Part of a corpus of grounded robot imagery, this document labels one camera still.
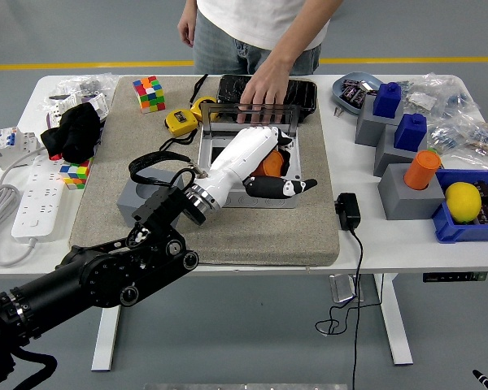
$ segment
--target orange object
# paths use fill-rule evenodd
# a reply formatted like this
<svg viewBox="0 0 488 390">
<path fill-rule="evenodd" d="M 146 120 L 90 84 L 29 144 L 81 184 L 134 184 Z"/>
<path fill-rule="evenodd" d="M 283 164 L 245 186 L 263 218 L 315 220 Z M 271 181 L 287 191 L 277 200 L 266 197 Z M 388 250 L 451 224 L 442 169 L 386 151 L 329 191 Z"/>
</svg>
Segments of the orange object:
<svg viewBox="0 0 488 390">
<path fill-rule="evenodd" d="M 278 150 L 273 150 L 251 175 L 281 177 L 282 165 L 284 165 L 284 158 Z"/>
<path fill-rule="evenodd" d="M 440 166 L 441 159 L 436 153 L 430 150 L 417 152 L 403 181 L 411 189 L 426 189 Z"/>
</svg>

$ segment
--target gray block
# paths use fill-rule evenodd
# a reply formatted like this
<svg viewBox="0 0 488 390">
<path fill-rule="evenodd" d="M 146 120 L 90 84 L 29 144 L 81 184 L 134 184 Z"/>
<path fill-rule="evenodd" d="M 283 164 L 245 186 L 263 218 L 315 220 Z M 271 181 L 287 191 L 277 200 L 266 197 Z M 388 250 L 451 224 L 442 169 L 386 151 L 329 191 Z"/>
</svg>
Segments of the gray block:
<svg viewBox="0 0 488 390">
<path fill-rule="evenodd" d="M 385 131 L 376 146 L 374 154 L 374 172 L 373 175 L 382 177 L 385 169 L 389 164 L 411 163 L 416 152 L 409 150 L 396 149 L 394 147 L 394 135 L 397 127 L 387 124 Z"/>
<path fill-rule="evenodd" d="M 410 164 L 390 164 L 378 183 L 387 219 L 428 219 L 445 200 L 435 175 L 429 186 L 421 191 L 408 187 L 403 177 L 409 167 Z"/>
<path fill-rule="evenodd" d="M 401 122 L 403 117 L 402 102 L 399 103 L 394 119 L 385 118 L 373 114 L 375 98 L 373 95 L 365 96 L 364 105 L 359 112 L 358 122 L 356 123 L 356 144 L 376 146 L 387 124 L 397 127 L 399 122 Z"/>
<path fill-rule="evenodd" d="M 148 167 L 139 171 L 138 175 L 170 182 L 175 175 L 175 172 Z M 183 188 L 184 184 L 181 177 L 177 179 L 176 185 L 180 189 Z M 123 191 L 117 200 L 117 208 L 120 210 L 124 222 L 129 228 L 133 228 L 133 225 L 136 223 L 135 219 L 132 218 L 132 213 L 142 206 L 146 199 L 151 197 L 152 193 L 157 191 L 158 188 L 158 185 L 139 184 L 128 179 L 127 184 L 124 186 Z M 176 226 L 178 219 L 179 217 L 173 221 L 172 227 Z"/>
</svg>

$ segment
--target gray floor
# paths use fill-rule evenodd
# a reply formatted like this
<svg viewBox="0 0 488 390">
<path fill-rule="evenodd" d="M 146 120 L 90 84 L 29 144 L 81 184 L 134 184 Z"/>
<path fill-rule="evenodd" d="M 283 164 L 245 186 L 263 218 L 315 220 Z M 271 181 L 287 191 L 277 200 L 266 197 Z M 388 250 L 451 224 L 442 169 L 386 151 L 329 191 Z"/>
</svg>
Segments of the gray floor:
<svg viewBox="0 0 488 390">
<path fill-rule="evenodd" d="M 0 64 L 191 59 L 176 34 L 181 5 L 165 0 L 0 0 Z M 323 59 L 476 56 L 488 57 L 488 0 L 347 0 L 322 47 Z M 322 74 L 353 71 L 459 76 L 488 122 L 488 63 L 360 63 L 318 69 Z M 191 69 L 0 71 L 0 128 L 17 124 L 41 77 L 103 72 L 188 74 Z M 381 312 L 365 309 L 358 389 L 481 388 L 471 371 L 488 375 L 488 280 L 423 284 L 420 278 L 400 275 L 395 281 L 415 364 L 393 366 Z M 24 282 L 0 280 L 0 292 Z M 364 278 L 364 288 L 372 300 L 371 277 Z M 97 309 L 47 332 L 28 348 L 59 360 L 55 375 L 40 389 L 141 389 L 147 383 L 351 386 L 353 329 L 325 338 L 313 327 L 325 318 L 329 303 L 324 276 L 189 277 L 122 311 L 110 373 L 89 371 Z M 35 369 L 18 363 L 0 389 L 12 388 Z"/>
</svg>

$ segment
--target white robotic hand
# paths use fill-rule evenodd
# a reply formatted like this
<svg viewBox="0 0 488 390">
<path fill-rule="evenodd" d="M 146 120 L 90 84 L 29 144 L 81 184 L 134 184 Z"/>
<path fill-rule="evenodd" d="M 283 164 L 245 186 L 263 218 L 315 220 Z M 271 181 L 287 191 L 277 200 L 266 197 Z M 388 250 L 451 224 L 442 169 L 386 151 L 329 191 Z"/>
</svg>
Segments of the white robotic hand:
<svg viewBox="0 0 488 390">
<path fill-rule="evenodd" d="M 211 165 L 206 177 L 196 179 L 187 196 L 204 213 L 219 210 L 230 189 L 243 183 L 252 197 L 286 199 L 314 187 L 314 179 L 285 180 L 281 177 L 250 176 L 273 149 L 291 139 L 275 127 L 242 129 Z"/>
</svg>

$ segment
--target blue cube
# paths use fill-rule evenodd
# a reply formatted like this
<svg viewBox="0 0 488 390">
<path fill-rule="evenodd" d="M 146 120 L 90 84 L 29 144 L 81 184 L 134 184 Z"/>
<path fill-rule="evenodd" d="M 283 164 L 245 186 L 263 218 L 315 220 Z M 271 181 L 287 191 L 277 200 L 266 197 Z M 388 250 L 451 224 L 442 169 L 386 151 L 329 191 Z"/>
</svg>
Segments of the blue cube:
<svg viewBox="0 0 488 390">
<path fill-rule="evenodd" d="M 380 85 L 374 100 L 373 114 L 384 118 L 394 118 L 401 102 L 401 87 L 398 83 Z"/>
<path fill-rule="evenodd" d="M 394 135 L 396 149 L 417 152 L 426 135 L 426 118 L 421 114 L 403 114 Z"/>
</svg>

